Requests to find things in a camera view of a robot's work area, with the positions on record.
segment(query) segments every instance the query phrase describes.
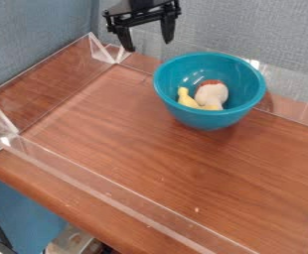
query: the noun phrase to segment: wooden tabletop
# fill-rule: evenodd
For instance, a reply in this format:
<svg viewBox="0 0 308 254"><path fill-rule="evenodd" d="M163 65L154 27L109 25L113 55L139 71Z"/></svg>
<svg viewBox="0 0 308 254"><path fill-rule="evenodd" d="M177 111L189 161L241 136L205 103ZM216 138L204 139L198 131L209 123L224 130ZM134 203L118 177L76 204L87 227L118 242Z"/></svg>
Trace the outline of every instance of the wooden tabletop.
<svg viewBox="0 0 308 254"><path fill-rule="evenodd" d="M36 87L40 79L32 76L67 73L66 64L56 68L48 64L68 57L74 54L60 55L43 72L22 77L9 91L0 92L5 110L9 103L15 108L26 104L28 92L44 96L34 98L34 110L26 108L36 122L31 127L23 114L7 111L26 129L23 136L257 253L308 253L308 127L252 110L230 128L196 131L165 109L150 74L121 65L87 77L78 93L67 95L58 89L63 98L71 98L42 118L38 105L52 108L59 101L51 103L47 90L30 90L27 83L32 80ZM26 93L16 100L20 91ZM122 254L194 253L5 151L0 180Z"/></svg>

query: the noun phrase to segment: blue plastic bowl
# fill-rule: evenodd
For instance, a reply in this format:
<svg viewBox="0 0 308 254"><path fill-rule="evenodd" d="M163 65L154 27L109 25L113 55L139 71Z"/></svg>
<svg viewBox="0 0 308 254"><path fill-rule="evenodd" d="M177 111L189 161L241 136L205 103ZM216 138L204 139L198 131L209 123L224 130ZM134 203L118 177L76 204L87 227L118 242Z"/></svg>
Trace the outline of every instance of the blue plastic bowl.
<svg viewBox="0 0 308 254"><path fill-rule="evenodd" d="M208 79L218 79L228 85L230 97L222 111L194 109L177 102L178 88L188 87L194 97L200 83ZM154 87L174 117L201 130L233 125L265 94L260 72L240 58L221 53L192 53L169 60L155 71Z"/></svg>

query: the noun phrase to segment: gray wall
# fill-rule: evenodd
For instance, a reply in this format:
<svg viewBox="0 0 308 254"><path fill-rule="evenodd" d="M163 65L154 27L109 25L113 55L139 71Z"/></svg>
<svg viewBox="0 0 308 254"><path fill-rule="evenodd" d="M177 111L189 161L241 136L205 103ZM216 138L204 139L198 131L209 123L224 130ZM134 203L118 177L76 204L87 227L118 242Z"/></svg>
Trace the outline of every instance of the gray wall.
<svg viewBox="0 0 308 254"><path fill-rule="evenodd" d="M118 0L101 0L101 10ZM308 1L181 0L177 41L308 73ZM139 28L159 33L159 24ZM105 26L99 26L105 40ZM176 44L165 55L186 47Z"/></svg>
<svg viewBox="0 0 308 254"><path fill-rule="evenodd" d="M90 31L91 4L0 0L0 83Z"/></svg>

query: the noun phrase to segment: plastic enclosure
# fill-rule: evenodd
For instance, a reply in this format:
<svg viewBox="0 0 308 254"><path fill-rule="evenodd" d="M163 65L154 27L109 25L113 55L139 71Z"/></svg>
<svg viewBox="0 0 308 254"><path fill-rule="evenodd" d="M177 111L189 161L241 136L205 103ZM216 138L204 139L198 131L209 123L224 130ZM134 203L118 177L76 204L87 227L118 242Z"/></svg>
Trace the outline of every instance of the plastic enclosure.
<svg viewBox="0 0 308 254"><path fill-rule="evenodd" d="M146 36L143 32L135 33L139 41ZM51 132L52 128L59 126L62 128L70 127L64 130L71 132L78 146L84 143L88 144L91 130L84 121L90 120L78 113L78 110L90 108L93 94L99 93L103 86L113 82L113 80L101 82L99 77L117 64L135 73L146 73L150 77L158 64L170 57L165 54L165 49L169 46L157 43L154 47L155 49L147 48L146 50L142 48L142 53L151 56L157 55L157 60L139 54L131 55L118 46L105 45L90 33L4 83L0 86L0 149L7 150L43 171L86 191L97 199L142 222L151 230L165 234L197 253L257 253L201 224L198 220L180 214L165 204L150 199L130 186L123 186L103 173L93 171L80 160L79 152L70 153L66 150L66 144L56 143L56 140L55 147L43 144L44 137L56 139L51 136ZM201 49L188 44L185 49L186 52L209 51L209 49ZM246 61L260 69L269 85L281 82L280 80L285 76L295 78L295 81L299 81L299 78L304 82L308 80L308 76L299 73L292 77L293 72L289 70L259 61ZM295 100L292 102L295 107L281 109L280 103L283 102L277 98L277 95L268 94L257 109L308 125L308 103L303 105ZM284 100L293 101L293 98L284 98ZM47 101L42 107L38 104L40 101ZM90 113L93 118L98 117L97 111ZM107 167L106 161L101 160L97 167ZM198 213L200 209L202 208L194 207L194 212Z"/></svg>

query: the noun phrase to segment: yellow toy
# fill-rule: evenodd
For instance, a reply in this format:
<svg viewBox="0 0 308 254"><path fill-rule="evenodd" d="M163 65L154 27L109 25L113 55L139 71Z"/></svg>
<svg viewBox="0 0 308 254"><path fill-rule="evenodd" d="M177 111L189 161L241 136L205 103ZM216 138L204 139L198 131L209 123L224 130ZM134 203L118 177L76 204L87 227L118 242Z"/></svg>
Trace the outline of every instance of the yellow toy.
<svg viewBox="0 0 308 254"><path fill-rule="evenodd" d="M189 88L186 88L186 87L180 87L178 95L180 95L178 102L188 107L192 107L196 109L202 109L202 110L222 110L216 105L200 106L198 102L189 95Z"/></svg>

